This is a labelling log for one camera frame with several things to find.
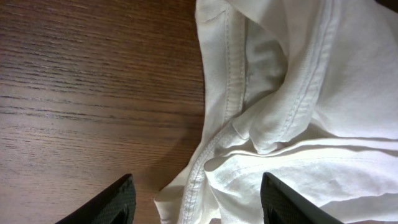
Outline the white t-shirt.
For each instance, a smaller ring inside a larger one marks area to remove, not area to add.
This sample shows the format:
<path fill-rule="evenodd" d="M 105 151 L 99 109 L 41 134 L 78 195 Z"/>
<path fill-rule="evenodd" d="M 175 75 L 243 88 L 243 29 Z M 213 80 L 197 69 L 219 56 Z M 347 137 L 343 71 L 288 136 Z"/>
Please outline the white t-shirt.
<path fill-rule="evenodd" d="M 376 1 L 207 1 L 205 122 L 162 223 L 262 223 L 270 172 L 343 223 L 397 222 L 397 13 Z"/>

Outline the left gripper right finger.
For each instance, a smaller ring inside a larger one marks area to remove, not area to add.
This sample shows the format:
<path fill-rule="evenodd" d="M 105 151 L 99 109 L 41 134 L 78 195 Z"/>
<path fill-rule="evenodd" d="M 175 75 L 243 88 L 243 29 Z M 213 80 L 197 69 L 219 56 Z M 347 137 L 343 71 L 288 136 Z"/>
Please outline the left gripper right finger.
<path fill-rule="evenodd" d="M 270 172 L 262 176 L 261 204 L 265 224 L 343 224 Z"/>

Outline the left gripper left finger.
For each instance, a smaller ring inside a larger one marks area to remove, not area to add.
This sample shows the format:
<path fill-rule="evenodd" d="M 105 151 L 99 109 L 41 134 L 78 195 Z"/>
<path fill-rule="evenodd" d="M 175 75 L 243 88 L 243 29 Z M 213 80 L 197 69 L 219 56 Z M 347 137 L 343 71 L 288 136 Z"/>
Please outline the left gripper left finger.
<path fill-rule="evenodd" d="M 125 174 L 57 224 L 132 224 L 136 190 L 132 174 Z"/>

